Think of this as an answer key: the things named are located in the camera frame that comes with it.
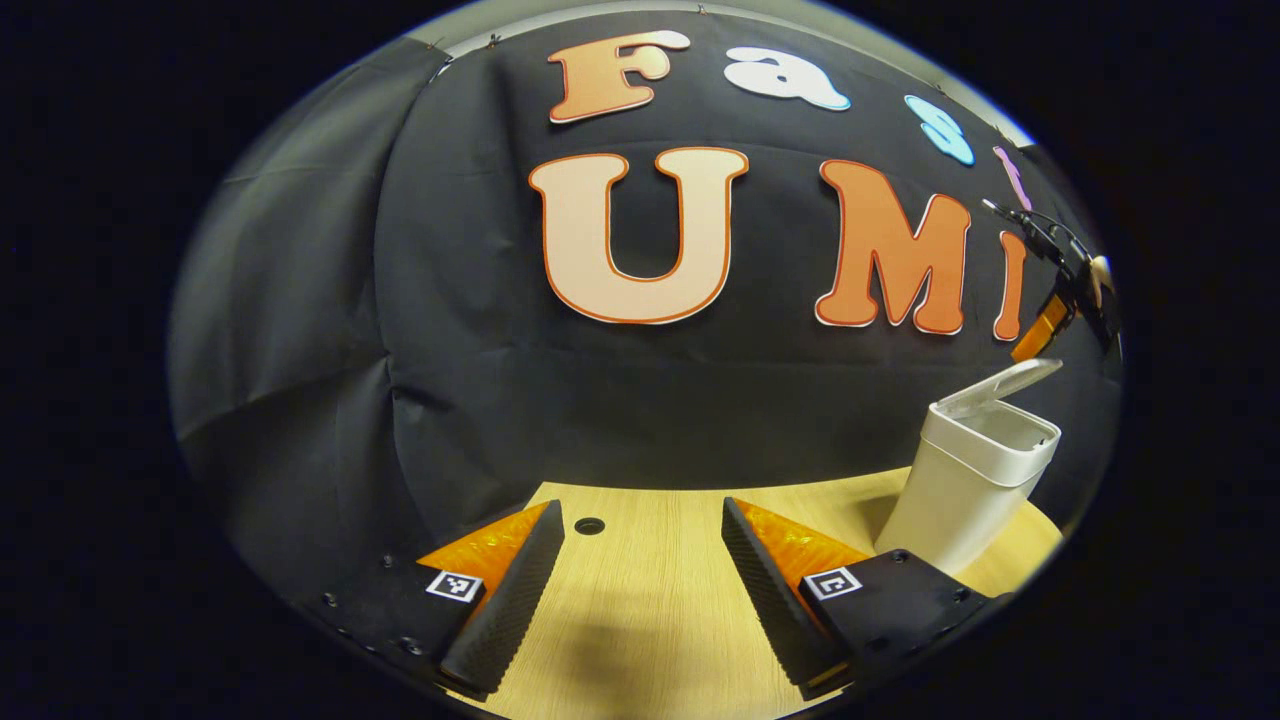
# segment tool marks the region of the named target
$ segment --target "white trash can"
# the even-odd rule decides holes
[[[902,496],[876,539],[955,575],[1000,534],[1053,459],[1062,430],[1000,401],[1062,366],[1025,360],[929,405]]]

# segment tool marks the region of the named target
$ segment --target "orange letter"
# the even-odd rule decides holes
[[[622,58],[623,47],[635,50]],[[547,58],[564,70],[564,101],[552,108],[552,122],[571,123],[648,104],[653,90],[631,87],[626,73],[637,72],[648,79],[667,77],[671,61],[659,47],[684,50],[689,38],[671,29],[640,32],[566,47]]]
[[[609,250],[609,191],[627,161],[595,154],[543,163],[529,184],[543,195],[543,258],[556,295],[608,323],[662,324],[710,305],[728,277],[730,186],[746,155],[721,147],[677,147],[654,161],[676,178],[680,256],[657,278],[625,275]]]
[[[996,340],[1018,340],[1021,329],[1018,324],[1018,307],[1023,304],[1023,263],[1027,260],[1027,246],[1011,232],[1000,233],[1000,245],[1005,249],[1005,299],[1000,301],[1000,316],[996,318]]]
[[[969,211],[952,197],[934,195],[920,227],[911,234],[906,213],[879,170],[827,160],[823,179],[840,193],[840,259],[831,292],[818,299],[814,313],[828,325],[863,327],[876,319],[872,266],[881,279],[888,322],[906,319],[924,283],[924,302],[911,315],[915,327],[955,334],[964,325],[960,291],[964,287],[964,246]]]

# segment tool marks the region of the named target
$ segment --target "open lid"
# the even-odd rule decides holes
[[[984,405],[1037,383],[1061,366],[1062,361],[1057,359],[1036,357],[1023,360],[1012,368],[1001,370],[979,383],[943,397],[936,404],[937,411],[947,418],[973,415]]]

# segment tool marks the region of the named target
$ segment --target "wooden table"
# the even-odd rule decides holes
[[[803,701],[778,665],[721,541],[722,503],[740,497],[874,555],[910,468],[800,486],[640,491],[543,483],[559,500],[564,544],[502,687],[476,703],[512,720],[776,719]],[[604,532],[573,530],[582,518]],[[1062,539],[1025,503],[956,579],[1016,589]]]

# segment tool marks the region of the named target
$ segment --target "black backdrop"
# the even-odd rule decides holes
[[[1265,206],[1251,138],[1266,115],[1239,105],[1270,47],[1260,8],[854,9],[996,97],[1082,184],[1108,240],[1123,231],[1108,251],[1130,359],[1117,461],[1056,561],[989,632],[861,715],[992,712],[998,678],[1005,716],[1275,716],[1262,641],[1276,585],[1253,537],[1275,496],[1261,434],[1274,413],[1263,356],[1240,340],[1257,337],[1252,318],[1222,311],[1261,307],[1252,293],[1271,287],[1240,223]],[[434,715],[241,562],[191,484],[164,389],[175,238],[270,122],[426,14],[9,9],[10,319],[26,338],[8,406],[10,716]]]
[[[553,126],[563,94],[547,56],[675,29],[672,72],[640,109]],[[724,51],[763,46],[823,68],[852,108],[746,92]],[[191,246],[173,311],[175,425],[197,482],[246,559],[288,596],[319,592],[362,557],[412,538],[435,547],[522,503],[544,480],[730,488],[909,465],[925,407],[1009,366],[992,337],[1016,206],[1002,146],[1042,211],[1082,209],[991,126],[936,88],[842,46],[735,17],[634,12],[561,23],[456,59],[401,40],[293,108],[230,170]],[[945,109],[977,156],[940,152],[904,102]],[[541,163],[617,152],[613,255],[626,273],[675,263],[675,183],[658,152],[742,151],[732,264],[719,297],[667,325],[607,324],[552,292]],[[823,325],[814,301],[837,265],[827,159],[884,173],[918,224],[945,193],[972,217],[955,336],[882,316]],[[1029,256],[1021,327],[1055,269]],[[1110,457],[1119,357],[1083,322],[1046,354],[1064,369],[1014,398],[1062,441],[1033,497],[1059,524]]]

